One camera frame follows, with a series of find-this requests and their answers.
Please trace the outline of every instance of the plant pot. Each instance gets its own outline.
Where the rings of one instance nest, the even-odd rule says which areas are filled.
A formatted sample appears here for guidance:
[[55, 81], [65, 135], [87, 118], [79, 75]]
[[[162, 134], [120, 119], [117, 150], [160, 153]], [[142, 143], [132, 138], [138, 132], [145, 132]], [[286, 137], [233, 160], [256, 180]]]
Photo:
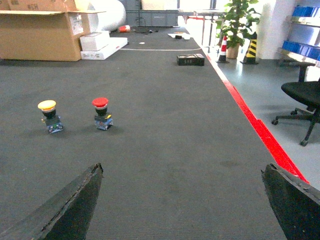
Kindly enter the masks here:
[[238, 57], [240, 43], [238, 43], [235, 47], [229, 47], [226, 50], [226, 57], [228, 59], [236, 59]]

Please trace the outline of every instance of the red button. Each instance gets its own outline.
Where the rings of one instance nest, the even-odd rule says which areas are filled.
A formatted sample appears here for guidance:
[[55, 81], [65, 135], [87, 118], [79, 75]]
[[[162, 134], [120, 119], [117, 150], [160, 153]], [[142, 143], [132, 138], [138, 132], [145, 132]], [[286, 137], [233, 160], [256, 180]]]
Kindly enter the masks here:
[[98, 97], [92, 101], [92, 105], [97, 108], [102, 108], [108, 104], [109, 100], [105, 97]]

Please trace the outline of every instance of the potted plant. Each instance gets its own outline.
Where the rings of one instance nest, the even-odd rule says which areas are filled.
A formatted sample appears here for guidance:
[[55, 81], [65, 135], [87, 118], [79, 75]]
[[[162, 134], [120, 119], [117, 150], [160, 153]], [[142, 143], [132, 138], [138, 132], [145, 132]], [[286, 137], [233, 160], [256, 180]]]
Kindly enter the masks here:
[[217, 37], [222, 42], [222, 36], [227, 37], [227, 58], [236, 59], [239, 46], [243, 46], [245, 39], [251, 39], [253, 34], [251, 27], [253, 23], [258, 23], [260, 13], [257, 13], [251, 4], [258, 3], [259, 0], [229, 0], [225, 5], [226, 11], [221, 15], [224, 19], [217, 21], [217, 29], [220, 29]]

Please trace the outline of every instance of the metal shelf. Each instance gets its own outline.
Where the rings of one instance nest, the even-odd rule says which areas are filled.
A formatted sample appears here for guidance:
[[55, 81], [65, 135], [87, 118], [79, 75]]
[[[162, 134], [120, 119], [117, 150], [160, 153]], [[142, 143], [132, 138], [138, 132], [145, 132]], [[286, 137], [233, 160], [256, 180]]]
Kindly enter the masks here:
[[292, 52], [292, 51], [284, 50], [282, 48], [279, 49], [279, 52], [282, 55], [287, 56], [287, 57], [289, 57], [291, 59], [294, 59], [294, 60], [296, 60], [298, 62], [312, 63], [312, 64], [315, 64], [315, 66], [317, 68], [320, 68], [320, 61], [318, 61], [318, 60], [315, 60], [315, 59], [300, 55], [300, 54]]
[[290, 20], [294, 24], [320, 27], [320, 18], [319, 17], [292, 16]]

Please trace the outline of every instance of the red line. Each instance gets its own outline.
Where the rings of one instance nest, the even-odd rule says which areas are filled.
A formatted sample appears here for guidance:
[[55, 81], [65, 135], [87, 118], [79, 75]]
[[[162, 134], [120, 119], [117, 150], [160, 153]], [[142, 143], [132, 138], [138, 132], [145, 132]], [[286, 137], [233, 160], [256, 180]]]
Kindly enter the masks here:
[[266, 148], [269, 150], [271, 155], [273, 156], [276, 163], [290, 172], [291, 174], [299, 177], [301, 180], [305, 181], [306, 183], [310, 184], [306, 178], [302, 175], [300, 170], [297, 168], [297, 166], [292, 162], [288, 154], [284, 151], [284, 149], [280, 146], [280, 144], [277, 142], [275, 137], [271, 134], [271, 132], [268, 130], [266, 125], [260, 120], [257, 119], [256, 116], [253, 114], [253, 112], [250, 110], [244, 99], [241, 97], [237, 89], [229, 82], [227, 77], [224, 75], [224, 73], [221, 71], [221, 69], [218, 67], [218, 65], [212, 61], [212, 59], [206, 54], [207, 58], [209, 59], [209, 62], [213, 66], [216, 73], [219, 75], [220, 79], [240, 107], [240, 109], [243, 111], [245, 116], [248, 118], [249, 122], [251, 123], [252, 127], [256, 131], [256, 133], [259, 135], [261, 140], [263, 141]]

